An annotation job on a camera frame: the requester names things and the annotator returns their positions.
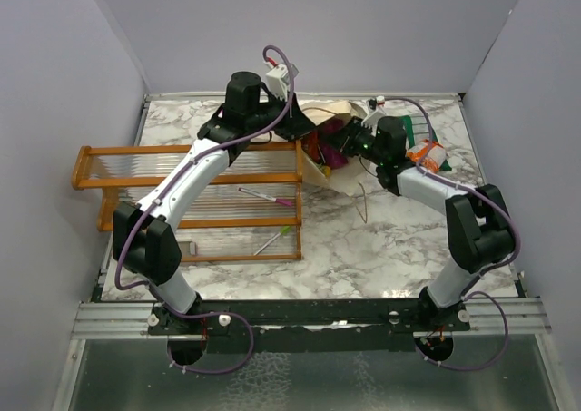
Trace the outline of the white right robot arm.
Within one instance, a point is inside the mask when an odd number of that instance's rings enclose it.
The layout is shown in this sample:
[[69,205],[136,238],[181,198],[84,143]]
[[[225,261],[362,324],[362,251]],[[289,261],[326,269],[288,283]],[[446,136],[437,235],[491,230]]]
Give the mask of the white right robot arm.
[[509,263],[520,238],[498,187],[469,187],[439,177],[411,159],[404,122],[383,116],[371,128],[355,118],[324,140],[346,157],[376,165],[379,184],[391,193],[423,203],[446,217],[450,260],[424,288],[417,308],[419,324],[437,330],[483,274]]

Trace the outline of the beige paper bag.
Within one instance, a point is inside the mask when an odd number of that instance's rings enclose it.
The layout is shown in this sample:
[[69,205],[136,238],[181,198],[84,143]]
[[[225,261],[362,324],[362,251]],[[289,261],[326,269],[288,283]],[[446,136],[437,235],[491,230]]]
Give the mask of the beige paper bag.
[[[358,103],[349,100],[338,101],[312,101],[301,105],[302,111],[317,126],[319,126],[332,117],[339,118],[343,121],[343,126],[357,117],[364,119],[368,114]],[[363,209],[356,208],[359,216],[364,223],[368,221],[367,193],[363,186],[365,176],[369,174],[370,163],[360,158],[347,157],[349,163],[337,170],[331,170],[329,177],[326,177],[321,171],[320,166],[325,165],[322,159],[321,163],[315,163],[302,150],[303,162],[303,182],[324,189],[336,191],[350,197],[361,194],[363,196]]]

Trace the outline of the red Doritos bag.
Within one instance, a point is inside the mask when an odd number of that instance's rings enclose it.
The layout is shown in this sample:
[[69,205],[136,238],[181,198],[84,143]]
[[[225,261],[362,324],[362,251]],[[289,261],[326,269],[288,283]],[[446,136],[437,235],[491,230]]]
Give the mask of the red Doritos bag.
[[315,163],[321,163],[322,158],[319,148],[319,135],[317,131],[312,131],[307,134],[302,140],[301,145],[303,151],[310,157]]

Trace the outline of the purple snack bag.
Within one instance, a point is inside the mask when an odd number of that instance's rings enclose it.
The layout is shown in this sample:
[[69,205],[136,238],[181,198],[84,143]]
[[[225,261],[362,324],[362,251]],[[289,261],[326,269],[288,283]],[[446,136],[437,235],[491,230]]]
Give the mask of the purple snack bag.
[[340,154],[332,148],[326,140],[326,136],[339,131],[343,127],[343,121],[339,118],[332,117],[323,122],[318,128],[318,146],[324,164],[332,170],[340,169],[349,163],[347,157]]

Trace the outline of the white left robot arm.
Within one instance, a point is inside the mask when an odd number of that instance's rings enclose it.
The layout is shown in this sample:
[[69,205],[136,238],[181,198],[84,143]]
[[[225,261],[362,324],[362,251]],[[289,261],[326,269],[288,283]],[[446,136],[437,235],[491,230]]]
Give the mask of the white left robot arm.
[[228,169],[252,140],[268,132],[294,141],[311,129],[294,91],[296,69],[279,64],[264,78],[237,72],[225,101],[198,132],[172,172],[135,204],[120,202],[113,213],[113,258],[118,270],[142,276],[171,308],[169,322],[187,334],[200,324],[199,293],[179,270],[182,253],[175,231],[205,188]]

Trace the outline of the orange snack bag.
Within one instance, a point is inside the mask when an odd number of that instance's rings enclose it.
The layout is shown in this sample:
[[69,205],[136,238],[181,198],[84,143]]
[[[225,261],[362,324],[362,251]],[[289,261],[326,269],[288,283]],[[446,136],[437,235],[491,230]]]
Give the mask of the orange snack bag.
[[406,151],[406,156],[413,162],[420,162],[420,165],[427,170],[437,173],[447,160],[445,148],[438,142],[423,140]]

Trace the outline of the green snack bag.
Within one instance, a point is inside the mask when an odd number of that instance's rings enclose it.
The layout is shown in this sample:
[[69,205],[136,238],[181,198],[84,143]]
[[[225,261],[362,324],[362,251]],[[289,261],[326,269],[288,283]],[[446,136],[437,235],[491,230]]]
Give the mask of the green snack bag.
[[[425,139],[429,140],[428,126],[423,118],[421,118],[419,116],[412,117],[412,116],[406,115],[406,116],[402,117],[402,121],[403,121],[405,132],[407,134],[407,140],[408,140],[407,150],[411,146],[413,146],[419,142],[422,142]],[[433,132],[433,134],[432,134],[432,142],[438,142],[440,145],[442,145],[438,140],[438,136],[437,136],[436,132]],[[440,169],[440,171],[451,171],[451,170],[452,170],[452,168],[448,162],[448,153],[447,153],[447,160],[444,163],[444,165],[442,166],[442,168]]]

